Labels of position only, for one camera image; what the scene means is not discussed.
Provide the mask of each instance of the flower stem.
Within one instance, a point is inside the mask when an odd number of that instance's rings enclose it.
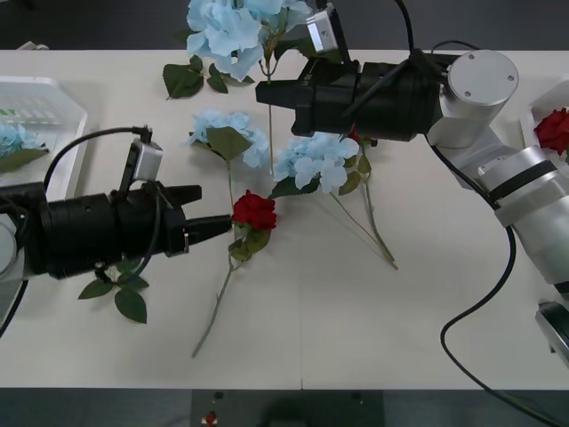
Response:
[[[365,155],[365,145],[364,144],[362,144],[362,151]],[[377,224],[375,223],[375,217],[373,216],[373,211],[375,210],[375,207],[373,206],[373,203],[372,203],[372,193],[370,191],[370,180],[371,179],[372,179],[372,173],[369,172],[369,174],[367,175],[367,178],[365,178],[365,180],[364,180],[364,185],[365,185],[365,199],[367,202],[367,213],[368,213],[368,216],[370,218],[370,223],[372,224],[373,234],[375,235],[375,237],[377,238],[377,241],[381,245],[381,248],[382,248],[381,250],[385,254],[387,254],[388,258],[391,260],[391,263],[394,265],[394,267],[397,267],[395,264],[395,257],[393,256],[391,251],[389,251],[388,246],[385,244],[385,242],[383,241],[383,239],[380,236],[380,232],[377,230]]]
[[[233,211],[233,180],[231,179],[231,164],[228,162],[228,184],[229,184],[229,198],[231,199],[231,211]]]
[[[271,76],[273,75],[273,73],[275,72],[275,70],[273,70],[271,72],[270,70],[270,56],[265,60],[265,66],[267,68],[267,85],[270,85],[271,82]],[[273,106],[272,105],[268,105],[268,142],[269,142],[269,150],[270,150],[270,174],[275,176],[275,167],[274,167],[274,163],[275,163],[275,155],[273,154]]]
[[[349,210],[346,209],[346,207],[336,197],[336,195],[333,193],[330,193],[330,196],[332,196],[332,198],[336,201],[336,203],[338,205],[340,205],[340,207],[343,209],[343,211],[346,213],[346,215],[349,217],[349,219],[352,220],[357,225],[357,227],[359,227],[373,241],[373,243],[375,243],[375,245],[377,245],[377,247],[380,248],[380,250],[383,252],[383,255],[387,258],[387,260],[391,263],[391,265],[393,265],[393,268],[395,268],[395,270],[399,270],[399,268],[397,267],[397,264],[395,264],[395,261],[385,251],[385,248],[362,226],[362,224],[360,224],[359,222],[356,221],[356,218],[354,218],[352,216],[352,214],[349,212]]]
[[[231,179],[231,162],[227,162],[228,166],[228,184],[229,184],[229,198],[231,199],[231,213],[233,213],[233,206],[235,202],[233,201],[233,180]],[[233,226],[233,237],[237,240],[237,229]]]
[[[241,267],[241,266],[239,265],[239,266],[235,267],[233,265],[233,262],[231,262],[231,255],[230,255],[229,256],[228,275],[225,277],[225,282],[223,282],[223,288],[221,289],[220,294],[216,297],[215,309],[213,309],[213,314],[212,314],[212,318],[210,319],[210,324],[207,326],[207,329],[205,329],[205,332],[202,335],[202,338],[199,340],[199,343],[197,344],[196,349],[192,353],[193,359],[197,356],[197,353],[199,353],[199,351],[202,349],[202,346],[204,345],[205,340],[207,339],[208,335],[212,331],[213,323],[215,322],[215,318],[217,318],[217,312],[220,309],[221,298],[223,298],[223,295],[225,294],[225,290],[228,287],[229,280],[231,279],[231,274],[233,274],[234,271],[238,270],[239,267]]]

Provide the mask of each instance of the black cable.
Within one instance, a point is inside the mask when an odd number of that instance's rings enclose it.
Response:
[[[413,40],[413,27],[411,25],[411,17],[409,16],[409,11],[405,7],[405,3],[402,0],[394,0],[405,20],[405,27],[407,28],[407,42],[409,44],[409,57],[413,53],[415,48],[415,42]],[[396,65],[392,70],[390,70],[381,80],[378,80],[372,87],[370,87],[356,102],[351,104],[347,109],[341,113],[341,117],[349,117],[361,109],[382,87],[390,84],[392,81],[396,80],[399,74],[405,69],[409,60],[404,60],[400,64]]]
[[[399,76],[407,65],[408,60],[404,60],[392,68],[385,76],[375,82],[365,93],[352,105],[347,107],[342,113],[341,118],[349,117],[361,109],[383,86],[388,85]]]
[[[53,158],[52,163],[50,164],[50,167],[47,169],[47,172],[45,173],[45,178],[44,178],[45,190],[47,190],[47,188],[50,185],[50,181],[52,180],[53,171],[55,171],[55,167],[57,166],[57,164],[60,162],[60,160],[63,158],[63,156],[65,156],[70,150],[75,148],[77,145],[82,144],[83,142],[87,142],[89,140],[92,140],[93,138],[98,138],[100,136],[110,135],[113,133],[135,133],[138,135],[143,135],[147,132],[149,132],[148,128],[115,127],[112,129],[105,129],[103,131],[89,133],[88,135],[84,135],[81,138],[77,138],[76,140],[74,140],[74,141],[70,142],[68,145],[66,145],[59,153],[57,153],[57,156],[55,156]]]
[[[461,178],[463,181],[465,181],[480,197],[482,197],[485,200],[485,202],[494,211],[499,208],[499,206],[496,203],[494,203],[488,197],[488,195],[475,182],[473,182],[461,170],[457,169],[443,155],[443,153],[440,152],[440,150],[437,147],[433,147],[433,146],[430,146],[430,147],[432,148],[435,155],[439,158],[439,160],[441,162],[443,162],[445,164],[445,166],[448,169],[450,169],[455,175],[457,175],[459,178]],[[509,258],[508,258],[508,264],[506,265],[506,269],[502,273],[500,280],[498,280],[498,283],[492,288],[492,290],[482,300],[480,300],[479,302],[474,304],[468,310],[463,311],[461,314],[459,314],[455,318],[449,320],[443,326],[443,328],[441,329],[441,333],[440,333],[441,345],[443,346],[443,350],[445,351],[446,355],[449,357],[450,360],[453,361],[454,365],[456,365],[462,371],[462,373],[464,373],[468,378],[470,378],[474,383],[476,383],[480,388],[482,388],[488,394],[490,394],[491,396],[494,396],[495,398],[497,398],[498,400],[501,400],[506,405],[513,407],[514,409],[522,412],[523,414],[526,414],[526,415],[532,417],[536,421],[539,421],[539,422],[544,423],[545,425],[548,425],[551,427],[561,427],[561,424],[556,423],[556,422],[548,419],[548,417],[546,417],[545,415],[538,414],[537,412],[533,411],[531,408],[525,407],[524,405],[517,403],[510,396],[507,396],[506,394],[501,393],[499,391],[493,390],[490,387],[488,387],[486,384],[482,383],[478,378],[476,378],[472,373],[470,373],[470,371],[466,367],[464,367],[464,365],[462,365],[462,363],[451,353],[448,346],[446,345],[446,334],[448,333],[449,329],[452,326],[456,325],[461,320],[463,320],[464,318],[466,318],[467,316],[471,315],[472,313],[474,313],[477,310],[480,310],[487,303],[489,303],[492,300],[492,298],[494,296],[496,296],[497,293],[500,292],[500,290],[504,287],[504,285],[508,281],[508,278],[509,278],[511,272],[514,269],[514,264],[516,263],[517,246],[516,246],[516,238],[514,236],[514,230],[511,228],[511,226],[506,227],[506,233],[508,234],[508,242],[509,242]]]
[[[152,258],[152,254],[156,250],[156,245],[160,237],[160,222],[162,220],[162,209],[160,204],[162,197],[160,191],[158,191],[157,189],[155,190],[156,190],[156,211],[154,216],[154,229],[152,231],[152,238],[150,239],[150,245],[148,246],[147,252],[144,254],[144,258],[142,258],[142,262],[133,272],[121,276],[120,278],[118,278],[117,281],[111,280],[111,278],[107,275],[107,273],[105,273],[104,270],[95,271],[95,275],[97,276],[97,278],[101,279],[106,283],[120,286],[128,283],[130,280],[134,278],[137,278],[140,274],[142,274],[142,271],[144,271],[144,269],[146,269],[146,267],[148,266],[150,258]]]
[[[12,322],[14,316],[16,315],[16,311],[18,311],[18,308],[20,307],[21,300],[24,297],[27,288],[28,288],[28,281],[27,280],[22,281],[20,289],[18,289],[18,293],[16,294],[14,302],[12,303],[12,307],[10,307],[10,310],[8,311],[8,315],[6,316],[4,323],[0,326],[0,338],[2,338],[2,335],[4,335],[4,332],[6,332],[6,329],[8,329],[8,326]]]
[[[430,50],[431,53],[435,53],[435,50],[438,49],[441,46],[444,46],[446,44],[459,44],[462,46],[466,46],[470,49],[472,49],[473,51],[479,51],[480,48],[478,46],[476,46],[475,44],[469,43],[469,42],[463,42],[462,40],[445,40],[444,42],[439,42],[437,44],[435,44],[433,46],[433,48]]]
[[[409,16],[409,11],[405,7],[405,3],[402,0],[395,0],[397,6],[403,14],[403,19],[405,20],[405,27],[407,28],[407,43],[409,44],[409,52],[412,52],[415,48],[415,41],[413,39],[413,27],[411,26],[411,17]]]

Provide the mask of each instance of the light blue hydrangea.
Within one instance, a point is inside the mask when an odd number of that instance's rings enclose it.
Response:
[[[26,131],[24,126],[0,123],[0,157],[8,156],[21,149],[41,149],[42,144],[36,141],[36,135]]]
[[[219,71],[243,81],[263,57],[266,26],[276,30],[285,20],[289,31],[310,13],[301,0],[243,0],[242,7],[234,0],[191,0],[188,25],[198,32],[188,37],[188,54],[212,58]]]
[[[194,133],[187,144],[195,141],[207,143],[207,129],[233,127],[241,133],[252,145],[243,153],[243,161],[250,167],[259,167],[268,163],[268,138],[258,128],[251,128],[251,118],[245,113],[224,114],[215,109],[206,109],[194,116],[196,124]]]
[[[358,151],[359,145],[354,140],[329,133],[291,140],[287,150],[277,152],[275,180],[293,177],[296,188],[301,189],[318,174],[322,191],[329,193],[346,183],[344,161]]]

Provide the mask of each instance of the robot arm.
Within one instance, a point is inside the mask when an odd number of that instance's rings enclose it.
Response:
[[[108,196],[48,203],[41,182],[0,188],[0,285],[104,271],[123,258],[184,254],[231,229],[230,215],[186,220],[182,207],[199,200],[202,189],[155,181],[162,149],[148,135],[132,143],[120,188]],[[130,191],[136,181],[145,183]]]
[[[342,46],[343,38],[339,43],[330,40],[341,33],[333,16],[328,4],[307,21],[317,52]],[[513,62],[484,50],[460,57],[412,50],[401,64],[363,67],[346,54],[342,57],[341,64],[310,59],[297,81],[260,83],[257,101],[294,109],[296,135],[347,134],[356,128],[372,138],[410,141],[424,134],[488,195],[497,219],[514,229],[542,276],[568,296],[569,177],[541,148],[513,149],[490,128],[517,89]],[[542,304],[536,319],[569,367],[569,311],[564,303]]]

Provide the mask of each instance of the table surface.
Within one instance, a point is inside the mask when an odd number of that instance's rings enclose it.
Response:
[[[506,52],[520,87],[493,124],[508,144],[522,146],[518,110],[569,69],[569,52]],[[355,51],[360,60],[399,62],[406,52]],[[167,101],[166,63],[183,51],[0,52],[0,74],[53,77],[95,117],[100,128],[149,124],[164,149],[164,185],[200,184],[204,198],[188,217],[230,208],[223,164],[183,147],[193,114],[205,108],[246,111],[268,127],[254,87],[230,95],[205,87],[190,100]],[[306,60],[284,57],[276,78],[296,78]],[[253,78],[262,75],[255,69]],[[274,110],[275,144],[291,137],[293,113]],[[131,139],[111,136],[87,149],[78,194],[109,192],[122,176]],[[470,389],[446,357],[441,326],[478,301],[501,275],[506,233],[473,192],[462,189],[431,154],[424,138],[381,141],[370,155],[373,198],[395,272],[341,209],[324,194],[279,199],[273,238],[232,278],[216,325],[197,359],[190,354],[212,313],[227,269],[221,236],[189,255],[156,256],[144,277],[148,324],[133,324],[112,295],[78,301],[93,276],[30,281],[0,340],[2,387]],[[270,180],[236,177],[236,194],[268,194]],[[344,198],[365,222],[362,195]],[[501,389],[568,389],[569,372],[549,353],[533,320],[541,298],[554,295],[520,251],[504,290],[463,320],[448,343],[466,367]]]

